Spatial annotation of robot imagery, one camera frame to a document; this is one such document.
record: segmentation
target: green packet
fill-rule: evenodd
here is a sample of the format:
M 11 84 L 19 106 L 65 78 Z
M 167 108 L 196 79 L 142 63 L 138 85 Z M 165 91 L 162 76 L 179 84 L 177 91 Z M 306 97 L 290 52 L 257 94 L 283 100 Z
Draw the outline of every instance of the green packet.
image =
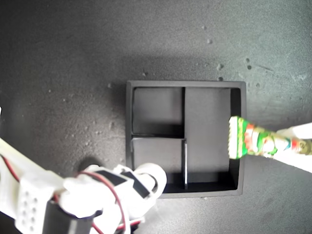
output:
M 274 158 L 280 153 L 312 155 L 312 141 L 289 138 L 254 125 L 235 116 L 230 118 L 229 156 L 239 159 L 244 155 Z

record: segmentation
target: dark gray surface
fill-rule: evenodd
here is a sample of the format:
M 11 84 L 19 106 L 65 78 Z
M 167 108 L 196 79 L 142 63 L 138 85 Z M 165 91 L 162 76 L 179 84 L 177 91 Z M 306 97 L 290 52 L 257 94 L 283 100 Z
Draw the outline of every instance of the dark gray surface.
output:
M 3 0 L 0 136 L 64 176 L 89 156 L 111 168 L 129 79 L 244 80 L 249 120 L 311 122 L 311 12 L 310 0 Z M 311 233 L 312 175 L 245 162 L 243 195 L 159 200 L 137 233 Z
M 182 141 L 170 138 L 136 138 L 132 140 L 134 168 L 151 162 L 167 173 L 167 183 L 183 185 Z
M 216 182 L 229 170 L 230 89 L 185 89 L 188 182 Z
M 133 99 L 135 135 L 184 138 L 182 87 L 137 88 Z

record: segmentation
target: white plastic part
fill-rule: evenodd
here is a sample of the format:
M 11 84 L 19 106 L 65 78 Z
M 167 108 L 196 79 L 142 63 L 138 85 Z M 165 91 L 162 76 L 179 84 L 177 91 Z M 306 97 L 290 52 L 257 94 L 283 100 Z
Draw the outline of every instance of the white plastic part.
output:
M 25 172 L 44 172 L 45 169 L 35 164 L 32 160 L 21 154 L 8 143 L 0 138 L 0 155 L 9 160 L 12 165 L 18 168 L 22 173 Z
M 23 234 L 41 234 L 47 202 L 62 188 L 62 179 L 45 171 L 25 173 L 19 183 L 15 226 Z
M 103 214 L 95 217 L 93 222 L 104 234 L 114 234 L 121 220 L 120 208 L 117 204 L 107 205 Z M 90 234 L 98 234 L 98 232 L 92 228 Z
M 114 168 L 114 171 L 121 173 L 132 170 L 128 167 L 118 165 Z M 142 164 L 134 171 L 134 175 L 151 194 L 146 198 L 142 198 L 135 189 L 129 191 L 128 195 L 124 198 L 124 204 L 127 207 L 130 220 L 138 219 L 145 215 L 154 206 L 156 199 L 160 197 L 167 183 L 164 170 L 153 163 Z
M 16 218 L 19 183 L 0 157 L 0 211 L 11 218 Z
M 114 189 L 121 200 L 125 211 L 125 219 L 129 222 L 127 209 L 122 201 L 133 189 L 133 179 L 97 165 L 91 165 L 85 171 L 108 171 L 125 180 L 125 182 L 115 186 Z M 64 180 L 63 186 L 66 191 L 60 195 L 58 204 L 65 212 L 82 218 L 91 216 L 98 210 L 103 210 L 103 214 L 96 217 L 94 223 L 105 234 L 113 234 L 115 232 L 121 221 L 121 212 L 119 206 L 115 203 L 114 195 L 108 187 L 88 175 L 67 178 Z M 97 232 L 92 228 L 90 233 Z
M 291 127 L 289 129 L 282 129 L 277 131 L 286 137 L 297 137 L 299 139 L 311 139 L 312 138 L 312 123 L 303 124 Z M 304 171 L 312 173 L 312 156 L 300 155 L 294 153 L 283 153 L 274 155 L 274 159 L 300 168 Z
M 153 198 L 157 199 L 161 196 L 167 184 L 167 176 L 165 171 L 154 163 L 144 163 L 135 169 L 134 173 L 138 175 L 148 174 L 157 182 L 156 190 L 153 190 Z
M 9 161 L 19 178 L 21 178 L 25 172 L 46 172 L 45 169 L 25 157 L 1 138 L 0 155 Z M 0 211 L 12 218 L 16 218 L 18 189 L 19 184 L 12 177 L 7 166 L 0 158 Z
M 63 185 L 66 191 L 60 195 L 58 204 L 77 218 L 92 216 L 103 207 L 106 209 L 115 203 L 114 195 L 105 185 L 86 175 L 66 178 Z

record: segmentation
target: robotic arm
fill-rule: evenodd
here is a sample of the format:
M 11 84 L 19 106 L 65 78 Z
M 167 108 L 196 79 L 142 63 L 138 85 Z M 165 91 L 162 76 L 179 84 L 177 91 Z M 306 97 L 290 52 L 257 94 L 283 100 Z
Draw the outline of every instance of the robotic arm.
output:
M 0 211 L 23 234 L 129 234 L 167 182 L 152 163 L 135 171 L 91 165 L 76 177 L 47 171 L 0 138 Z

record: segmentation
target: white 3d-printed part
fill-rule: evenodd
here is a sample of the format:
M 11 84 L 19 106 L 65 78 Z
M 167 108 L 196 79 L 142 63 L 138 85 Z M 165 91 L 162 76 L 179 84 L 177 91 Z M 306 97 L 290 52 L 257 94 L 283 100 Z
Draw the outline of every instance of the white 3d-printed part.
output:
M 50 171 L 26 173 L 20 179 L 16 228 L 23 234 L 41 234 L 47 202 L 62 179 Z

